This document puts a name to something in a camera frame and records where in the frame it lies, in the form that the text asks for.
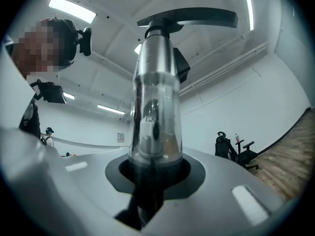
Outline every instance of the fluorescent light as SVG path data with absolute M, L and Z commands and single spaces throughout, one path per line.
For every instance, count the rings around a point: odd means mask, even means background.
M 138 44 L 138 46 L 136 47 L 136 49 L 134 49 L 134 51 L 139 55 L 140 53 L 140 49 L 141 49 L 141 44 Z
M 104 107 L 104 106 L 102 106 L 102 105 L 98 105 L 97 107 L 98 107 L 98 108 L 101 108 L 101 109 L 104 109 L 104 110 L 108 110 L 108 111 L 111 111 L 111 112 L 117 113 L 117 114 L 120 114 L 120 115 L 123 115 L 123 114 L 124 114 L 124 112 L 123 112 L 123 111 L 119 111 L 119 110 L 116 110 L 116 109 L 112 109 L 112 108 Z
M 68 93 L 66 93 L 66 92 L 63 92 L 63 95 L 64 95 L 65 97 L 67 97 L 67 98 L 70 98 L 70 99 L 74 100 L 74 95 L 72 95 L 72 94 L 68 94 Z
M 252 0 L 246 0 L 248 6 L 248 13 L 250 15 L 250 30 L 254 29 L 254 15 L 252 12 Z
M 94 12 L 66 0 L 50 0 L 49 7 L 69 13 L 88 23 L 92 23 L 96 17 Z

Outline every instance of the wooden floor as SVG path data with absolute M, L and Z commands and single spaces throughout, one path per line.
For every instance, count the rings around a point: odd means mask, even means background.
M 273 188 L 285 201 L 301 195 L 315 158 L 315 110 L 308 111 L 275 146 L 250 165 L 256 177 Z

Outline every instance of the bottle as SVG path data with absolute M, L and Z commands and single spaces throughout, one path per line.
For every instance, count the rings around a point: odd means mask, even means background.
M 235 139 L 236 139 L 236 142 L 239 143 L 240 142 L 240 138 L 238 137 L 237 134 L 235 134 Z

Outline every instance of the office chair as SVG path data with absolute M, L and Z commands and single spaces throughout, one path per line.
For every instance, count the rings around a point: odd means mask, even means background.
M 226 134 L 224 132 L 218 132 L 218 136 L 216 139 L 216 156 L 220 156 L 226 159 L 229 159 L 238 165 L 242 166 L 246 170 L 256 168 L 259 169 L 258 164 L 252 165 L 252 166 L 246 166 L 246 164 L 249 164 L 251 160 L 253 160 L 256 156 L 256 153 L 250 150 L 250 146 L 254 142 L 250 142 L 249 144 L 243 146 L 243 148 L 246 148 L 246 151 L 241 152 L 241 143 L 244 140 L 241 140 L 239 143 L 236 143 L 235 145 L 238 145 L 238 153 L 235 151 L 233 146 L 231 145 L 231 140 L 226 138 Z

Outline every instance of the gray surface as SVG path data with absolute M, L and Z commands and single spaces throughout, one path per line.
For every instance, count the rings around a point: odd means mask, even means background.
M 3 176 L 38 224 L 59 230 L 59 235 L 139 234 L 111 217 L 126 208 L 130 195 L 117 192 L 104 174 L 106 164 L 127 153 L 128 148 L 60 157 L 53 147 L 44 147 L 36 138 L 18 130 L 0 130 L 0 144 Z M 187 199 L 165 201 L 143 233 L 228 235 L 250 228 L 231 193 L 240 184 L 245 184 L 271 212 L 282 205 L 271 189 L 239 165 L 193 149 L 184 148 L 184 153 L 204 165 L 204 183 Z M 65 166 L 79 162 L 88 165 L 66 171 Z

